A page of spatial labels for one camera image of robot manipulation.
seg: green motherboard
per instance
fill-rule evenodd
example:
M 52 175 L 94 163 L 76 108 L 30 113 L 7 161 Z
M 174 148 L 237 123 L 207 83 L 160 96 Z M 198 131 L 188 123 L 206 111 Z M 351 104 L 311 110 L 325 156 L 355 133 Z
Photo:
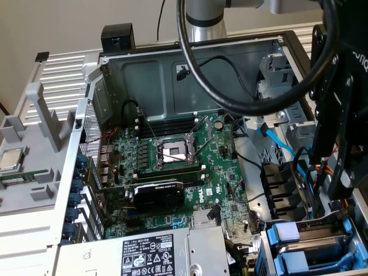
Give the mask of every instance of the green motherboard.
M 111 165 L 117 170 L 122 165 L 124 169 L 120 171 L 118 179 L 109 174 L 105 187 L 101 190 L 112 217 L 112 224 L 106 230 L 107 239 L 154 230 L 191 227 L 193 212 L 210 211 L 218 204 L 221 207 L 221 226 L 224 234 L 234 243 L 249 244 L 252 241 L 251 231 L 244 229 L 244 222 L 249 219 L 248 205 L 234 201 L 234 199 L 246 201 L 246 193 L 241 186 L 234 195 L 231 192 L 243 179 L 239 161 L 232 155 L 231 122 L 226 122 L 224 115 L 217 113 L 198 114 L 195 118 L 196 122 L 199 122 L 196 131 L 193 132 L 195 151 L 207 144 L 195 157 L 192 164 L 193 171 L 176 172 L 150 179 L 152 182 L 189 183 L 188 186 L 185 185 L 185 203 L 174 211 L 139 212 L 130 205 L 124 205 L 125 191 L 130 187 L 142 185 L 140 183 L 142 181 L 145 182 L 145 179 L 134 181 L 135 172 L 150 174 L 157 171 L 155 139 L 136 140 L 134 128 L 130 128 L 120 129 L 109 141 L 117 152 Z M 170 135 L 171 140 L 178 140 L 181 137 L 182 135 Z M 204 176 L 201 172 L 202 165 L 206 166 Z

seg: power supply label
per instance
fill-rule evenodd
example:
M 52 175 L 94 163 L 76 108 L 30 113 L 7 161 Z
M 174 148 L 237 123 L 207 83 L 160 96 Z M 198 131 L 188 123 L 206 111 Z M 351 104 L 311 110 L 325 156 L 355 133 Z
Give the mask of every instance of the power supply label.
M 175 275 L 173 234 L 123 242 L 121 276 L 173 275 Z

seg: wall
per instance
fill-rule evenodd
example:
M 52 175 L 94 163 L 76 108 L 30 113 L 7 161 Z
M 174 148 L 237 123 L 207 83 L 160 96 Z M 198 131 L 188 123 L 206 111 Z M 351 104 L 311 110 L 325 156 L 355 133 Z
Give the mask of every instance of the wall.
M 0 101 L 13 112 L 38 52 L 101 47 L 104 25 L 132 22 L 137 43 L 156 40 L 162 0 L 0 0 Z M 176 1 L 164 7 L 160 40 L 177 37 Z M 229 9 L 227 31 L 321 20 L 320 11 L 273 15 L 266 9 Z

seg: cpu socket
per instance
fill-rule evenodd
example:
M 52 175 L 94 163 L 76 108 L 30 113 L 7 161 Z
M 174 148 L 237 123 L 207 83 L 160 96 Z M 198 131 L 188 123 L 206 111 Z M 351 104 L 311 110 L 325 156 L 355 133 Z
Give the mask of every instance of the cpu socket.
M 173 163 L 180 163 L 178 166 L 193 164 L 193 141 L 193 135 L 159 140 L 155 167 L 163 168 L 164 165 Z

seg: screw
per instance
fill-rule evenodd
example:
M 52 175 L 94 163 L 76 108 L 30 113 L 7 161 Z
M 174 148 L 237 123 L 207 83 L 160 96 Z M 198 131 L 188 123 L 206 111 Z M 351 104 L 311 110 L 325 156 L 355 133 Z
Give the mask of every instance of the screw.
M 277 117 L 277 119 L 283 119 L 285 117 L 285 113 L 280 111 L 280 112 L 276 113 L 276 117 Z
M 347 87 L 351 86 L 351 78 L 350 78 L 350 77 L 346 79 L 346 83 L 345 83 L 345 85 L 346 85 Z

